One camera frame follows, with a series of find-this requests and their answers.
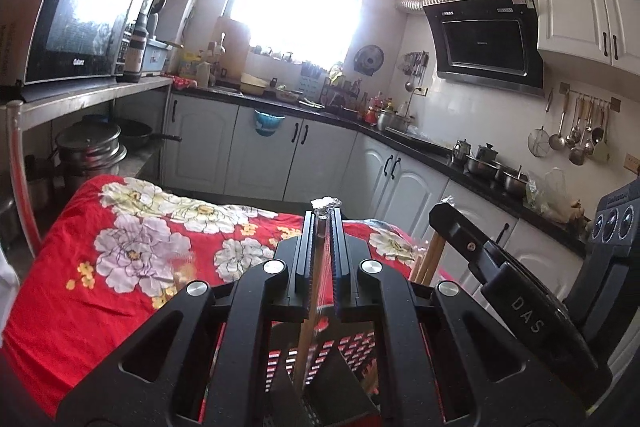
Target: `bed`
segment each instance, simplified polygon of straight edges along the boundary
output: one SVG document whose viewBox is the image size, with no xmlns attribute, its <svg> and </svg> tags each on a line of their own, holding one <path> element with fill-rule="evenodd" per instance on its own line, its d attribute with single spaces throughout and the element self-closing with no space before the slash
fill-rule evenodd
<svg viewBox="0 0 640 427">
<path fill-rule="evenodd" d="M 2 333 L 2 355 L 49 416 L 108 353 L 186 282 L 220 285 L 300 235 L 302 216 L 178 197 L 135 178 L 99 176 L 44 239 Z M 379 221 L 346 221 L 372 257 L 408 276 L 412 245 Z M 322 303 L 331 303 L 326 284 Z"/>
</svg>

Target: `silver flexible duct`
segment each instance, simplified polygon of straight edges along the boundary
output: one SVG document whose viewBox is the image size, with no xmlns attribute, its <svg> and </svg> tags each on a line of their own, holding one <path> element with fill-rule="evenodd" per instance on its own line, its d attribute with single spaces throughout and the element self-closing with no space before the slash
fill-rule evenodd
<svg viewBox="0 0 640 427">
<path fill-rule="evenodd" d="M 406 13 L 420 13 L 423 6 L 455 0 L 396 0 L 396 9 Z"/>
</svg>

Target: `microwave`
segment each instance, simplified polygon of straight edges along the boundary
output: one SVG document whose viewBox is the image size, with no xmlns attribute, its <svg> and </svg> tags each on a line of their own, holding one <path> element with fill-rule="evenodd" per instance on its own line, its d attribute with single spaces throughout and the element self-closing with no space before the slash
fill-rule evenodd
<svg viewBox="0 0 640 427">
<path fill-rule="evenodd" d="M 533 0 L 462 0 L 424 7 L 446 80 L 544 96 Z"/>
<path fill-rule="evenodd" d="M 122 74 L 125 26 L 141 1 L 2 0 L 2 97 L 21 97 L 33 84 Z"/>
</svg>

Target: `range hood glass panel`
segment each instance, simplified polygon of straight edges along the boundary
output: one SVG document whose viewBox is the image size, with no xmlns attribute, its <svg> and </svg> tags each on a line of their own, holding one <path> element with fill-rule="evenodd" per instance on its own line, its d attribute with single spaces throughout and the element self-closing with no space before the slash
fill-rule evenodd
<svg viewBox="0 0 640 427">
<path fill-rule="evenodd" d="M 449 64 L 524 76 L 525 45 L 517 20 L 443 22 Z"/>
</svg>

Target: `black countertop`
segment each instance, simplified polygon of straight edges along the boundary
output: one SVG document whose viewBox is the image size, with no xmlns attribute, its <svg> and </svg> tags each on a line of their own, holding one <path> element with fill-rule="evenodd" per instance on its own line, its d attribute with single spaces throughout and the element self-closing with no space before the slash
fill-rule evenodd
<svg viewBox="0 0 640 427">
<path fill-rule="evenodd" d="M 518 219 L 524 219 L 532 226 L 546 233 L 558 241 L 558 243 L 567 247 L 579 256 L 585 256 L 585 243 L 567 232 L 567 230 L 565 230 L 561 225 L 558 225 L 558 223 L 549 221 L 535 213 L 530 208 L 524 206 L 522 201 L 514 199 L 503 190 L 500 190 L 500 188 L 495 188 L 495 184 L 468 174 L 462 166 L 453 164 L 448 158 L 434 153 L 416 150 L 414 147 L 409 146 L 408 142 L 403 140 L 402 137 L 393 133 L 380 132 L 365 123 L 347 120 L 346 118 L 341 118 L 340 116 L 335 116 L 334 114 L 326 112 L 316 112 L 311 110 L 311 108 L 299 105 L 290 105 L 272 98 L 263 98 L 245 95 L 239 92 L 227 92 L 226 90 L 216 88 L 201 87 L 181 90 L 174 89 L 174 92 L 195 98 L 207 98 L 209 100 L 218 100 L 219 102 L 234 103 L 236 105 L 253 107 L 259 110 L 272 111 L 276 112 L 278 115 L 307 118 L 309 120 L 338 125 L 346 129 L 361 132 L 388 145 L 396 151 L 404 153 L 424 165 L 441 172 L 457 184 L 460 184 L 474 194 L 481 196 L 498 208 L 501 208 L 506 213 L 511 214 L 511 216 L 517 217 Z"/>
</svg>

